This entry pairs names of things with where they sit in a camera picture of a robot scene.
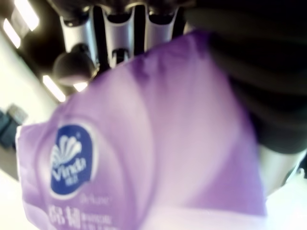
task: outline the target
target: purple tissue package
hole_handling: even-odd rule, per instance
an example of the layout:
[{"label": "purple tissue package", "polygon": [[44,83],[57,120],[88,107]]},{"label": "purple tissue package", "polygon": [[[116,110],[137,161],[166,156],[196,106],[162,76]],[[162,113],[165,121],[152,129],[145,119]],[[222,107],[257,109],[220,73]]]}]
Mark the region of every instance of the purple tissue package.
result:
[{"label": "purple tissue package", "polygon": [[252,125],[207,44],[193,32],[159,46],[22,127],[28,220],[41,230],[263,229]]}]

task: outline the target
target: vinda logo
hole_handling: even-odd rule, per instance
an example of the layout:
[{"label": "vinda logo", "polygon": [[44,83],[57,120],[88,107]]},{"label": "vinda logo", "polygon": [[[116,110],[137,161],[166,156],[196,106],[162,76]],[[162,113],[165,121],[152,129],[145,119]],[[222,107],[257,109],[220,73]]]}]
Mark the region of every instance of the vinda logo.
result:
[{"label": "vinda logo", "polygon": [[52,191],[58,195],[76,191],[91,178],[93,144],[89,133],[78,125],[60,128],[50,163]]}]

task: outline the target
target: floor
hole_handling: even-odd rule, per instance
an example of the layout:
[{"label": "floor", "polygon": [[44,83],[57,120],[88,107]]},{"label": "floor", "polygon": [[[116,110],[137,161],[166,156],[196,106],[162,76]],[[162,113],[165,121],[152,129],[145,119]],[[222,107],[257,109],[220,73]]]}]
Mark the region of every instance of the floor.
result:
[{"label": "floor", "polygon": [[38,230],[25,217],[16,152],[0,146],[0,229]]},{"label": "floor", "polygon": [[0,169],[18,180],[16,151],[13,148],[4,149],[0,145]]}]

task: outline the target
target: ceiling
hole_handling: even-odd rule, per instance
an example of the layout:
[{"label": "ceiling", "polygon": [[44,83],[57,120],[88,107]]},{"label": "ceiling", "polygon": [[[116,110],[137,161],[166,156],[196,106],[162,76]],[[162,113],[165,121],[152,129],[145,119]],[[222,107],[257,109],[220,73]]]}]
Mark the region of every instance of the ceiling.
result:
[{"label": "ceiling", "polygon": [[[52,76],[53,63],[58,55],[65,52],[65,46],[59,16],[53,8],[46,0],[28,1],[37,13],[40,22],[34,31],[30,31],[22,38],[21,46],[16,52],[24,59],[33,73],[41,79],[42,75]],[[1,0],[0,17],[2,19],[11,18],[13,9],[13,0]],[[143,6],[136,7],[134,23],[135,54],[138,55],[143,52],[144,47],[145,11]],[[106,55],[104,21],[102,10],[99,7],[94,8],[94,26],[100,60],[100,72],[103,72],[109,68],[109,65]],[[173,37],[182,34],[183,28],[183,12],[180,9],[176,18]],[[61,86],[61,89],[65,94],[74,92],[74,89],[71,87]]]}]

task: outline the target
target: fluorescent light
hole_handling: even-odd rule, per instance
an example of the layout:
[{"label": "fluorescent light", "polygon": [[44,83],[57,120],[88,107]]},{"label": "fluorescent light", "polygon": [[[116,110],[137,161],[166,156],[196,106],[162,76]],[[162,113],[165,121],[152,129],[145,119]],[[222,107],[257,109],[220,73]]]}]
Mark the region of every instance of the fluorescent light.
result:
[{"label": "fluorescent light", "polygon": [[35,28],[37,28],[39,18],[34,12],[28,0],[15,0],[14,4],[24,19],[25,23],[29,26],[30,30],[33,31]]},{"label": "fluorescent light", "polygon": [[53,80],[48,76],[43,76],[43,83],[47,86],[47,88],[52,92],[52,94],[60,101],[64,102],[66,99],[66,96],[63,94],[63,92],[59,89],[59,87],[53,82]]},{"label": "fluorescent light", "polygon": [[18,49],[20,46],[20,37],[15,32],[14,28],[12,27],[12,25],[7,19],[4,20],[3,29],[5,33],[8,35],[8,37],[10,38],[10,40],[13,42],[13,44]]},{"label": "fluorescent light", "polygon": [[73,85],[78,92],[81,92],[87,87],[87,82],[81,82]]}]

